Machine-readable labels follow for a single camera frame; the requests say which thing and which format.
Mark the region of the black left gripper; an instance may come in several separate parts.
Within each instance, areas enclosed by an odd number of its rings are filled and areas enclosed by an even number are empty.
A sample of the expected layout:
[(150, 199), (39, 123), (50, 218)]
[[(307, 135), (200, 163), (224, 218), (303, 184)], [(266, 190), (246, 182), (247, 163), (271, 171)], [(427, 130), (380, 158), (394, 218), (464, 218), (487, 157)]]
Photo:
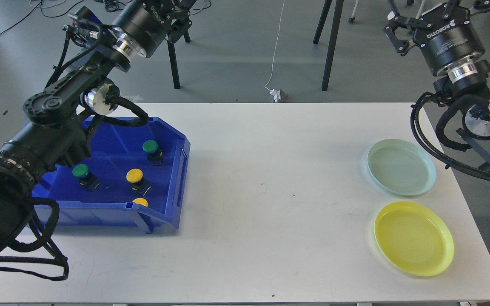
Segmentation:
[(138, 53), (150, 58), (165, 39), (189, 41), (188, 30), (194, 0), (133, 0), (113, 21), (112, 28), (135, 42)]

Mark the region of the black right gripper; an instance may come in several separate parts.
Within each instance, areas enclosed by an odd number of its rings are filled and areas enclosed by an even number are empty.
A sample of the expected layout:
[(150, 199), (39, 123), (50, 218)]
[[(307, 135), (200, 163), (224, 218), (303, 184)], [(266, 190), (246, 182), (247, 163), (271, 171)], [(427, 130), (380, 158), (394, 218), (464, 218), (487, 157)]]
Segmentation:
[[(467, 56), (478, 59), (485, 53), (470, 17), (490, 12), (490, 0), (474, 0), (471, 12), (460, 4), (461, 0), (448, 0), (447, 4), (439, 4), (419, 18), (390, 12), (383, 32), (397, 54), (405, 56), (417, 45), (430, 73), (436, 77), (444, 75), (447, 66), (454, 62)], [(432, 28), (418, 28), (424, 22)], [(404, 30), (413, 37), (403, 37)]]

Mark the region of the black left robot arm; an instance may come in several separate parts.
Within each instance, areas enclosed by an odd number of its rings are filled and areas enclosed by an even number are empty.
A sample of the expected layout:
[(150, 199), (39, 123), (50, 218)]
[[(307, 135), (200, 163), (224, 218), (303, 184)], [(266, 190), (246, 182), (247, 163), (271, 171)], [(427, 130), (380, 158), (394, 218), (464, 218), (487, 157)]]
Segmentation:
[(111, 24), (87, 7), (70, 14), (58, 65), (43, 91), (27, 99), (26, 124), (0, 147), (0, 271), (3, 264), (62, 267), (60, 276), (25, 271), (41, 279), (68, 279), (68, 258), (52, 240), (60, 206), (33, 196), (43, 176), (57, 166), (74, 167), (91, 156), (101, 124), (142, 127), (146, 111), (124, 98), (108, 78), (128, 72), (135, 56), (150, 58), (163, 41), (189, 41), (194, 0), (131, 0)]

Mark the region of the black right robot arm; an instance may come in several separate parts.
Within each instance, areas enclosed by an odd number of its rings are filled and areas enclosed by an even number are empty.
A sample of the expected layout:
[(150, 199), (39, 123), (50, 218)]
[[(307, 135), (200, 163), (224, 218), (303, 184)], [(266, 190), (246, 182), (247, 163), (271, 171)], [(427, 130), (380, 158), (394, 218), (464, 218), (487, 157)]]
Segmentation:
[[(477, 0), (472, 9), (459, 0), (448, 0), (415, 18), (402, 16), (390, 0), (392, 14), (384, 33), (400, 55), (417, 46), (433, 76), (434, 93), (426, 92), (412, 106), (411, 128), (421, 147), (461, 173), (490, 181), (490, 64), (471, 16), (490, 11), (490, 0)], [(461, 163), (436, 149), (422, 132), (419, 113), (427, 102), (447, 107), (435, 128), (438, 141), (447, 148), (474, 150), (484, 159), (479, 167)]]

